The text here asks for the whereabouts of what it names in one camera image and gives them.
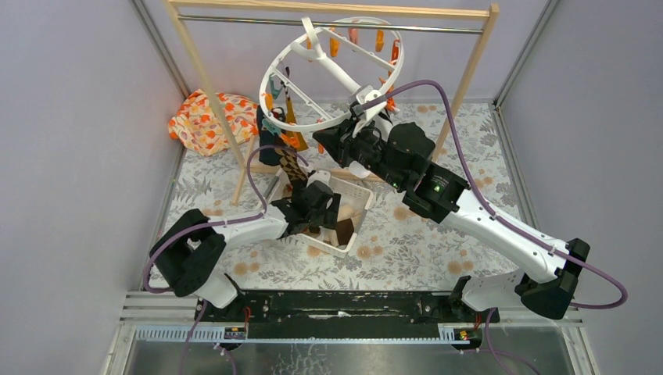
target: white wall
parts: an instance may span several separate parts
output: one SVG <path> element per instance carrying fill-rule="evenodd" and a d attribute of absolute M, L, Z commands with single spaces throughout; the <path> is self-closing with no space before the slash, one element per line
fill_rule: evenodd
<path fill-rule="evenodd" d="M 626 305 L 585 311 L 603 375 L 661 373 L 663 3 L 563 1 L 504 105 L 541 227 L 592 245 Z M 583 272 L 578 297 L 618 292 Z"/>
<path fill-rule="evenodd" d="M 0 4 L 0 373 L 98 373 L 181 101 L 129 1 Z"/>
<path fill-rule="evenodd" d="M 177 64 L 190 85 L 199 87 L 198 76 L 188 61 L 179 37 L 171 25 L 161 0 L 145 0 L 163 33 L 167 45 L 173 52 Z M 334 0 L 336 3 L 359 3 L 375 5 L 410 5 L 465 9 L 488 9 L 491 2 L 500 5 L 501 13 L 479 63 L 475 78 L 466 95 L 467 98 L 494 98 L 514 65 L 518 53 L 534 27 L 546 0 Z M 290 12 L 239 12 L 213 11 L 210 9 L 183 9 L 185 14 L 245 16 L 252 18 L 277 18 L 299 20 L 302 13 Z M 310 14 L 312 20 L 337 20 L 342 15 Z M 412 19 L 390 19 L 394 24 L 470 27 L 480 28 L 481 23 L 459 23 L 454 21 L 431 21 Z M 256 97 L 260 81 L 274 57 L 292 40 L 303 34 L 301 27 L 246 25 L 237 23 L 207 23 L 187 21 L 189 30 L 199 46 L 206 67 L 219 90 Z M 467 64 L 474 46 L 475 35 L 403 33 L 403 43 L 407 50 L 407 60 L 397 83 L 405 84 L 412 80 L 438 80 L 452 95 Z M 389 59 L 389 42 L 381 55 Z M 375 32 L 360 31 L 360 44 L 369 50 L 375 47 Z M 379 84 L 378 76 L 385 76 L 381 70 L 362 68 L 355 62 L 361 58 L 353 56 L 348 48 L 341 47 L 339 64 L 347 69 L 360 84 Z M 322 77 L 326 72 L 314 64 L 298 59 L 290 62 L 293 80 L 314 100 L 345 99 L 347 93 L 336 84 L 325 84 Z M 437 98 L 430 90 L 415 90 L 400 97 Z"/>

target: white plastic basket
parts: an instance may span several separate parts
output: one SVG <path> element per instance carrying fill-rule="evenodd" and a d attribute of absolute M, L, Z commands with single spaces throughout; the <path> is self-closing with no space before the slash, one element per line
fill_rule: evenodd
<path fill-rule="evenodd" d="M 289 183 L 288 175 L 285 174 L 283 170 L 278 170 L 276 177 L 278 178 L 278 182 L 268 194 L 268 202 L 281 199 L 283 196 L 283 189 Z M 357 238 L 361 224 L 364 222 L 364 218 L 366 217 L 366 211 L 368 211 L 368 209 L 371 207 L 371 204 L 373 204 L 373 191 L 336 177 L 329 178 L 329 187 L 332 191 L 341 195 L 341 207 L 344 205 L 350 205 L 356 212 L 361 212 L 359 223 L 355 226 L 354 233 L 350 237 L 348 244 L 344 248 L 336 248 L 335 246 L 326 244 L 323 241 L 317 240 L 316 238 L 307 236 L 305 234 L 289 236 L 284 238 L 282 241 L 292 245 L 299 243 L 305 246 L 313 246 L 315 248 L 319 248 L 323 252 L 327 252 L 334 256 L 338 256 L 339 258 L 343 258 L 354 246 L 354 241 Z"/>

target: metal pole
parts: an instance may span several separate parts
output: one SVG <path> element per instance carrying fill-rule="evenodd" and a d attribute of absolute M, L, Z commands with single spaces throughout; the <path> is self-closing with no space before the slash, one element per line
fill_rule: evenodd
<path fill-rule="evenodd" d="M 283 25 L 283 26 L 302 26 L 299 20 L 273 20 L 264 18 L 234 18 L 234 17 L 216 17 L 216 16 L 190 16 L 181 14 L 177 18 L 182 21 L 206 21 L 206 22 L 226 22 L 226 23 L 251 23 L 261 25 Z M 481 35 L 481 29 L 457 29 L 444 27 L 423 27 L 423 26 L 404 26 L 404 25 L 381 25 L 378 23 L 350 23 L 350 22 L 314 22 L 316 27 L 348 27 L 354 29 L 380 29 L 380 30 L 403 30 L 419 31 L 424 33 L 448 33 L 448 34 L 469 34 Z"/>

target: orange patterned cloth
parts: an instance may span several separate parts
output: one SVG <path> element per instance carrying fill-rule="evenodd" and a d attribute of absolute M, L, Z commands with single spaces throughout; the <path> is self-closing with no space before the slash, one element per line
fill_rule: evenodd
<path fill-rule="evenodd" d="M 220 93 L 217 96 L 238 144 L 258 135 L 258 105 L 255 102 L 241 95 Z M 230 148 L 224 130 L 212 112 L 210 101 L 200 89 L 189 95 L 177 114 L 170 119 L 168 131 L 171 138 L 179 139 L 186 148 L 203 156 Z"/>

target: floral tablecloth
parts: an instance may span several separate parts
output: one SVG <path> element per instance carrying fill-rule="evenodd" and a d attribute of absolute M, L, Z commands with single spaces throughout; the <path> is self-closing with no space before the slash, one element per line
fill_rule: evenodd
<path fill-rule="evenodd" d="M 431 139 L 442 128 L 445 113 L 437 104 L 400 104 L 394 123 L 416 122 Z M 337 105 L 323 105 L 340 111 Z M 313 123 L 314 112 L 296 105 L 300 123 Z M 489 107 L 464 104 L 457 116 L 463 151 L 482 193 L 493 203 L 519 217 L 515 190 L 508 176 Z M 317 152 L 317 143 L 305 134 L 310 149 L 303 152 L 314 166 L 335 167 L 328 155 Z M 463 176 L 451 136 L 446 139 L 440 165 Z M 223 216 L 254 210 L 257 198 L 248 184 L 238 206 L 230 205 L 240 174 L 230 152 L 203 157 L 187 152 L 181 169 L 166 228 L 185 211 L 199 208 L 207 215 Z M 256 175 L 261 191 L 271 175 Z M 445 225 L 423 220 L 401 203 L 402 194 L 383 183 L 367 183 L 375 203 L 360 228 L 355 246 L 343 258 L 305 245 L 262 241 L 224 252 L 217 268 L 230 274 L 242 288 L 307 288 L 362 290 L 437 290 L 453 288 L 458 277 L 511 272 L 513 263 L 473 237 Z M 165 280 L 153 269 L 153 287 Z"/>

